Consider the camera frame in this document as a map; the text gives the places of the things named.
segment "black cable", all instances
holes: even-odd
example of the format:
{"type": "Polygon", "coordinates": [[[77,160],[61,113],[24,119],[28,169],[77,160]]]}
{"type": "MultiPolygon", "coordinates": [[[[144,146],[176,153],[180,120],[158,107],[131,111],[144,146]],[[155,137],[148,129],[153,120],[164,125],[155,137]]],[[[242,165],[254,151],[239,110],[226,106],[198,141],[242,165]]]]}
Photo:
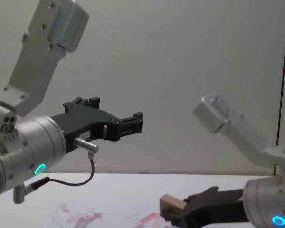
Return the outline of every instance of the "black cable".
{"type": "Polygon", "coordinates": [[[94,172],[95,172],[95,166],[94,166],[93,160],[90,160],[90,162],[91,162],[91,166],[92,166],[91,175],[90,175],[90,177],[86,181],[84,181],[82,183],[73,184],[73,183],[67,183],[67,182],[64,182],[64,181],[56,180],[56,179],[49,179],[49,181],[56,182],[56,183],[59,183],[59,184],[64,184],[64,185],[67,185],[67,186],[82,186],[82,185],[85,185],[93,178],[94,172]]]}
{"type": "Polygon", "coordinates": [[[283,102],[283,92],[284,92],[284,80],[285,80],[285,49],[284,49],[284,61],[283,61],[283,73],[282,73],[282,87],[280,95],[280,108],[279,108],[279,118],[277,124],[277,135],[276,135],[276,145],[279,145],[280,139],[280,127],[281,127],[281,116],[282,116],[282,102],[283,102]]]}

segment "red marking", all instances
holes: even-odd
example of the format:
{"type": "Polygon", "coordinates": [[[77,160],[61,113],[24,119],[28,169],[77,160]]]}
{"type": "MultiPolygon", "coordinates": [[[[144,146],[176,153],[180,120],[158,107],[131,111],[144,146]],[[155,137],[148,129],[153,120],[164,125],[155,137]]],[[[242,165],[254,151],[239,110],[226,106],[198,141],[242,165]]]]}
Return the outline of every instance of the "red marking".
{"type": "Polygon", "coordinates": [[[130,216],[128,216],[128,217],[126,217],[126,219],[132,219],[132,218],[134,218],[134,217],[137,217],[137,216],[139,216],[140,214],[142,214],[144,211],[146,211],[147,209],[145,209],[145,210],[143,210],[142,212],[139,212],[139,213],[137,213],[137,214],[135,214],[135,215],[130,215],[130,216]]]}
{"type": "Polygon", "coordinates": [[[158,213],[152,213],[146,217],[144,217],[143,219],[141,219],[139,222],[145,224],[149,221],[151,221],[152,219],[156,218],[158,216],[158,213]]]}
{"type": "MultiPolygon", "coordinates": [[[[66,222],[72,223],[72,222],[78,222],[81,220],[89,220],[89,219],[92,219],[95,215],[96,215],[96,213],[86,213],[86,214],[79,213],[78,216],[71,217],[71,218],[67,219],[66,222]]],[[[96,215],[96,216],[97,216],[96,219],[103,219],[103,217],[101,215],[96,215]]]]}
{"type": "Polygon", "coordinates": [[[70,209],[67,207],[66,204],[59,205],[59,208],[62,209],[63,212],[69,213],[70,209]]]}

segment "white table surface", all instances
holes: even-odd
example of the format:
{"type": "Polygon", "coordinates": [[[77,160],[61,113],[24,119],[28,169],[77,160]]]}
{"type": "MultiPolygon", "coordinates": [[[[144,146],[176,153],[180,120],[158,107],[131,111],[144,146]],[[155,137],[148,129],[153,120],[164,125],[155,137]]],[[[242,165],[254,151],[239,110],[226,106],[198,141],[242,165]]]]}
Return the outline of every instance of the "white table surface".
{"type": "MultiPolygon", "coordinates": [[[[81,182],[89,174],[40,174],[26,184],[43,177],[81,182]]],[[[200,193],[212,186],[219,190],[243,188],[250,176],[220,176],[220,175],[158,175],[158,174],[95,174],[86,185],[69,187],[50,182],[37,191],[26,196],[25,202],[15,205],[12,201],[12,190],[0,195],[0,228],[35,228],[40,227],[50,210],[61,202],[93,200],[154,200],[164,194],[170,194],[180,199],[188,195],[200,193]]],[[[209,228],[252,228],[249,223],[214,224],[209,228]]]]}

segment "robotic arm link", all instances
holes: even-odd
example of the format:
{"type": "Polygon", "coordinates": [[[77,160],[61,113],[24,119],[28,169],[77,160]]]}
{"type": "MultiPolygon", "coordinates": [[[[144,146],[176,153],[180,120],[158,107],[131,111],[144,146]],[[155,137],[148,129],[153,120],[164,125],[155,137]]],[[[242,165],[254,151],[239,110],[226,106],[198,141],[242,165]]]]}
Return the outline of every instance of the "robotic arm link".
{"type": "Polygon", "coordinates": [[[211,133],[227,136],[252,163],[279,167],[281,174],[249,180],[243,190],[210,188],[185,199],[182,208],[168,204],[161,210],[165,219],[184,228],[245,221],[257,228],[285,227],[285,149],[269,144],[219,95],[203,97],[194,114],[211,133]]]}
{"type": "Polygon", "coordinates": [[[36,189],[25,188],[24,181],[57,164],[65,154],[85,148],[94,168],[98,146],[91,140],[118,141],[142,131],[141,112],[119,119],[99,109],[98,97],[78,97],[64,104],[64,113],[51,118],[17,122],[18,115],[26,116],[42,102],[58,61],[77,49],[88,18],[75,0],[40,0],[28,34],[22,36],[23,48],[10,81],[0,91],[0,194],[14,188],[15,203],[36,189]]]}

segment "bolt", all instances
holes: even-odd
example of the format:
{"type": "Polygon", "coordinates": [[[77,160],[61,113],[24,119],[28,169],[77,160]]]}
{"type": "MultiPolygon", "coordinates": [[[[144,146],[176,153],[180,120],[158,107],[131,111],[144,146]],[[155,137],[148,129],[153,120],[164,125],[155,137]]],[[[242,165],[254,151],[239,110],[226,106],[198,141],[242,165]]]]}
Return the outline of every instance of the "bolt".
{"type": "Polygon", "coordinates": [[[4,125],[1,131],[2,133],[7,133],[9,131],[9,127],[7,125],[4,125]]]}
{"type": "Polygon", "coordinates": [[[45,30],[45,29],[47,28],[47,26],[48,26],[48,25],[47,25],[46,23],[43,23],[42,26],[41,26],[41,29],[42,29],[42,30],[45,30]]]}
{"type": "Polygon", "coordinates": [[[27,34],[24,34],[23,37],[22,37],[22,40],[23,40],[23,41],[26,41],[28,38],[29,38],[28,35],[27,35],[27,34]]]}
{"type": "Polygon", "coordinates": [[[56,4],[55,4],[54,2],[52,2],[49,7],[52,9],[52,8],[54,8],[55,6],[56,6],[56,4]]]}
{"type": "Polygon", "coordinates": [[[22,145],[28,146],[28,145],[29,145],[29,144],[28,144],[28,141],[23,141],[23,142],[22,142],[22,145]]]}

